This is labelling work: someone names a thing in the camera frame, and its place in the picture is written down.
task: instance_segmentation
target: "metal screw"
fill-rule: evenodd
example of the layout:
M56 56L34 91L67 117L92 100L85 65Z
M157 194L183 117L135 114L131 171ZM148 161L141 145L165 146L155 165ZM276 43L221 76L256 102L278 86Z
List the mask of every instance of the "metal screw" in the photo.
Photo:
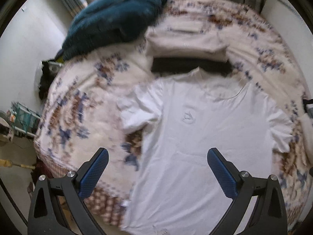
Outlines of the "metal screw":
M247 171L242 171L241 172L241 175L244 177L244 178L247 178L249 176L249 173Z
M39 177L39 180L40 181L44 181L46 179L46 175L41 175L40 177Z
M274 175L274 174L272 174L272 175L271 175L271 180L277 180L277 176Z
M69 172L67 173L67 176L68 176L69 178L74 177L74 176L75 176L75 171L69 171Z

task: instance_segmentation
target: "blue gripper pad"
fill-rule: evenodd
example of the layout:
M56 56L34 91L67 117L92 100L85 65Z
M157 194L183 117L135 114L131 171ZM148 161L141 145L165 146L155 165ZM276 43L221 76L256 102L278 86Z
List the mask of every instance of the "blue gripper pad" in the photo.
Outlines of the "blue gripper pad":
M79 185L79 197L82 199L90 197L93 189L98 183L104 169L109 162L109 153L105 148L102 148L102 152L92 163L86 174L80 181Z
M225 196L227 198L235 199L238 196L238 191L237 191L237 183L234 177L231 175L230 171L227 169L225 163L226 160L221 157L224 160L221 160L215 151L218 152L216 148L211 148L208 151L208 164L213 171L217 181L219 182L219 185L221 186Z

